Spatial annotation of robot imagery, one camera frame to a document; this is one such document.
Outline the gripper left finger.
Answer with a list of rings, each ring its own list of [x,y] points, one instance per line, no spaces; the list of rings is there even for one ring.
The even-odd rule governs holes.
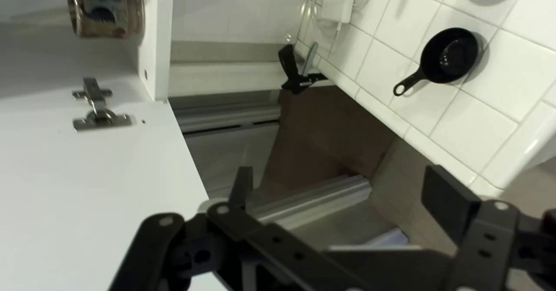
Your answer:
[[[245,212],[252,189],[252,168],[240,167],[229,200],[189,220],[174,212],[143,220],[109,291],[188,291],[206,273],[228,291],[365,290],[338,262]]]

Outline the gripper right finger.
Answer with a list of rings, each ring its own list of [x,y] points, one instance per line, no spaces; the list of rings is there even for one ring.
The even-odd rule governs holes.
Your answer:
[[[457,246],[441,291],[509,291],[512,268],[556,291],[556,208],[535,218],[482,200],[441,165],[426,167],[421,203]]]

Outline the white cabinet door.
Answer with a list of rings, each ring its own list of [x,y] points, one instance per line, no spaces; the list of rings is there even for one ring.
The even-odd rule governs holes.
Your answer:
[[[0,291],[107,291],[139,224],[208,200],[167,102],[96,73],[131,126],[78,132],[84,73],[0,73]]]

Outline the white cabinet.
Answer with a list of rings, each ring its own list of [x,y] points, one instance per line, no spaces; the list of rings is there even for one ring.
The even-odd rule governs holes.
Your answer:
[[[66,0],[0,0],[0,73],[84,73],[82,88],[72,95],[86,101],[91,111],[73,120],[75,130],[131,126],[129,115],[108,107],[113,91],[101,86],[94,74],[134,71],[153,101],[169,103],[173,0],[145,3],[143,34],[110,40],[78,38],[68,17],[57,12]]]

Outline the small black frying pan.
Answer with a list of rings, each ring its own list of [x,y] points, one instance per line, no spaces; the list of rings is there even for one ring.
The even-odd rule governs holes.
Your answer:
[[[463,78],[478,62],[480,39],[470,30],[449,28],[435,34],[424,46],[417,70],[393,87],[404,95],[420,81],[447,84]]]

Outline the black clamp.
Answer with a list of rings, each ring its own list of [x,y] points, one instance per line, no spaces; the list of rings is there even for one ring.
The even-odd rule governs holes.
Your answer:
[[[328,80],[322,73],[309,73],[312,69],[314,57],[317,54],[318,43],[314,42],[308,50],[308,55],[304,62],[302,72],[298,71],[298,65],[295,60],[295,50],[293,44],[286,44],[278,52],[278,58],[287,80],[281,85],[283,90],[290,91],[297,95],[311,87],[314,83]]]

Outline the patterned glass jar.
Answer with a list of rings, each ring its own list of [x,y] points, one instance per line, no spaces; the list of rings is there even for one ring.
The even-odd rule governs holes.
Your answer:
[[[67,0],[72,29],[80,38],[125,39],[145,27],[143,0]]]

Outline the white power adapter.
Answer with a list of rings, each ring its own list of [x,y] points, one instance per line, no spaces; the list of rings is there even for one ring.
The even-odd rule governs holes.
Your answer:
[[[318,17],[337,23],[349,23],[353,12],[355,0],[322,0],[321,11]]]

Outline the aluminium rail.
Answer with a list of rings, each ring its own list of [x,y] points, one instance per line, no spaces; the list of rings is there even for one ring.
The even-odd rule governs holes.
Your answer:
[[[276,103],[242,103],[174,109],[182,133],[254,125],[280,118]]]
[[[367,200],[373,190],[361,175],[338,176],[272,198],[254,198],[248,213],[263,224],[275,223],[292,230]]]

